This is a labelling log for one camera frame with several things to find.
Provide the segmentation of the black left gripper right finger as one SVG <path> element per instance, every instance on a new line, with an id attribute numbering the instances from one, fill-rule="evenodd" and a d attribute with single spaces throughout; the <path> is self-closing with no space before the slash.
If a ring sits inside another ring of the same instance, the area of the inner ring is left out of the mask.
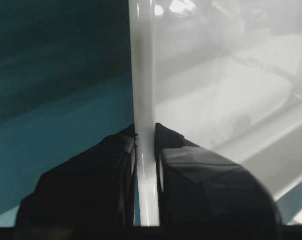
<path id="1" fill-rule="evenodd" d="M 242 165 L 155 125 L 160 222 L 279 225 L 269 191 Z"/>

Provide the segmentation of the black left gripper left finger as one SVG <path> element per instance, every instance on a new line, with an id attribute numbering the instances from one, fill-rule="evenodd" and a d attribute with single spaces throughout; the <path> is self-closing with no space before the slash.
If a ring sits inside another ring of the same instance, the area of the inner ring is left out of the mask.
<path id="1" fill-rule="evenodd" d="M 134 125 L 43 173 L 16 227 L 129 226 L 134 216 Z"/>

